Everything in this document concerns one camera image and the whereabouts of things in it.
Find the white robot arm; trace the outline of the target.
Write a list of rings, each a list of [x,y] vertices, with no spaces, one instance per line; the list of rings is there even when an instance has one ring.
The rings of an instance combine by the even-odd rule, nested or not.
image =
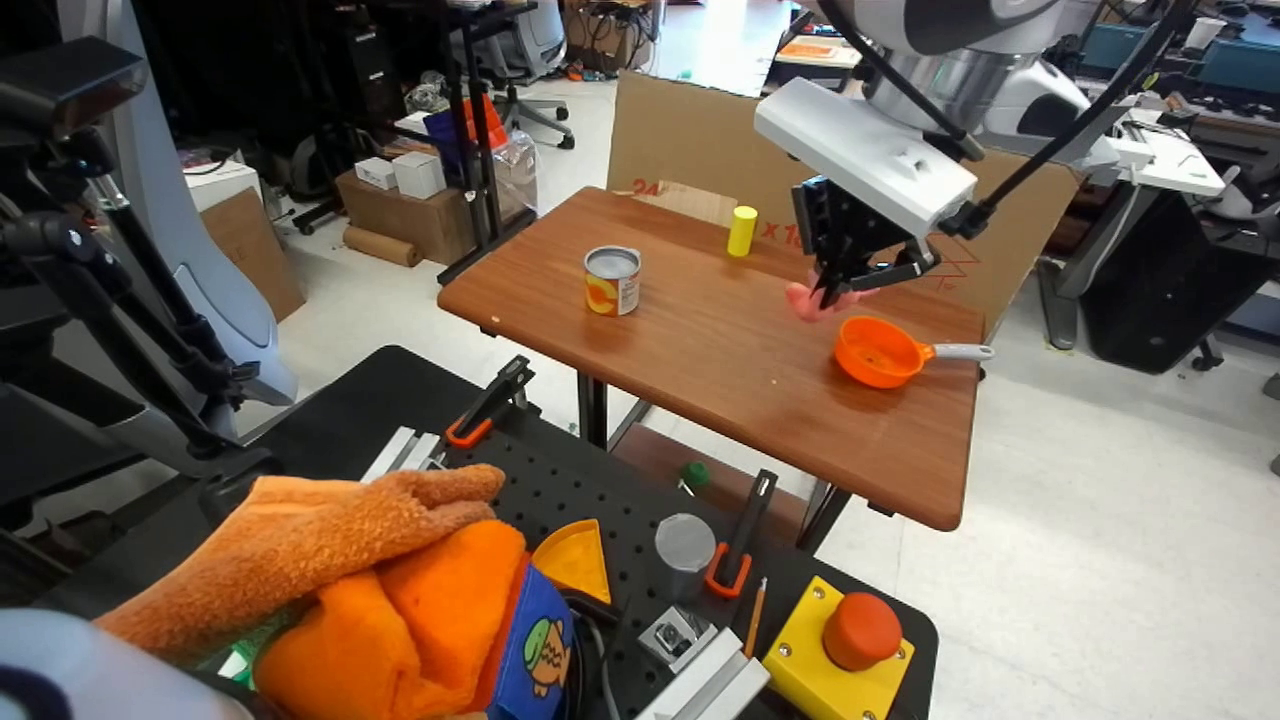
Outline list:
[[[1107,167],[1107,127],[1195,0],[1159,0],[1117,74],[1090,96],[1052,62],[1069,0],[818,0],[859,53],[859,96],[786,80],[757,130],[810,167],[793,188],[822,314],[939,264],[938,237],[975,238],[1039,167]]]

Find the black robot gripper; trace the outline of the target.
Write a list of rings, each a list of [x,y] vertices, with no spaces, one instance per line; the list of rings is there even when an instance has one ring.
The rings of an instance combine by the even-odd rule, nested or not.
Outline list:
[[[818,268],[818,303],[838,306],[847,292],[888,288],[938,268],[938,250],[888,216],[847,196],[828,176],[793,188],[805,257]]]

